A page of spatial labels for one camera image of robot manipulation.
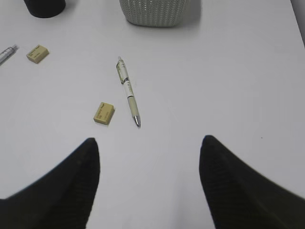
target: desk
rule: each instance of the desk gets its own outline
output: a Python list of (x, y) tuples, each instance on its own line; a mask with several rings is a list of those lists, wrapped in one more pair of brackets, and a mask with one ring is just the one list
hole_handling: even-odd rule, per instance
[[(88, 229), (214, 228), (198, 174), (206, 134), (305, 197), (305, 51), (289, 0), (192, 0), (171, 29), (129, 24), (118, 0), (69, 0), (55, 18), (3, 0), (0, 196), (95, 137), (101, 180)], [(50, 51), (38, 65), (26, 54)], [(131, 118), (115, 65), (127, 65)], [(100, 102), (116, 111), (94, 123)]]

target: pen tip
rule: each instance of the pen tip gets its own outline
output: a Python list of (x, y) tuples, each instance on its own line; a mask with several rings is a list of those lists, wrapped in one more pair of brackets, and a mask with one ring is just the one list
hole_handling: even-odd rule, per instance
[(137, 115), (137, 116), (133, 117), (133, 119), (134, 119), (136, 125), (137, 125), (139, 128), (141, 128), (140, 116)]

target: black mug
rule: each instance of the black mug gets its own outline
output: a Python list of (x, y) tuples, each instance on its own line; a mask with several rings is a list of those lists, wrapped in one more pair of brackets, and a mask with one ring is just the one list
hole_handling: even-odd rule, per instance
[(65, 0), (24, 0), (31, 15), (37, 18), (51, 18), (66, 7)]

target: eraser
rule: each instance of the eraser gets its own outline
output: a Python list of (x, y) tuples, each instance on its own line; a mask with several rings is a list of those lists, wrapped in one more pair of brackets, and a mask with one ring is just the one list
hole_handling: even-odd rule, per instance
[(93, 119), (97, 123), (108, 125), (112, 118), (113, 113), (114, 113), (113, 105), (107, 103), (101, 103)]
[(34, 63), (39, 63), (48, 54), (49, 51), (45, 47), (37, 45), (29, 54), (27, 54), (27, 57), (30, 61), (33, 61)]

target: white knit vase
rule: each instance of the white knit vase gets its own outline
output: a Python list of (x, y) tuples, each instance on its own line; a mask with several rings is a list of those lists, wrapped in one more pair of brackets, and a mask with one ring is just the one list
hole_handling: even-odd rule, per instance
[(120, 0), (126, 19), (136, 25), (171, 27), (183, 18), (189, 0)]

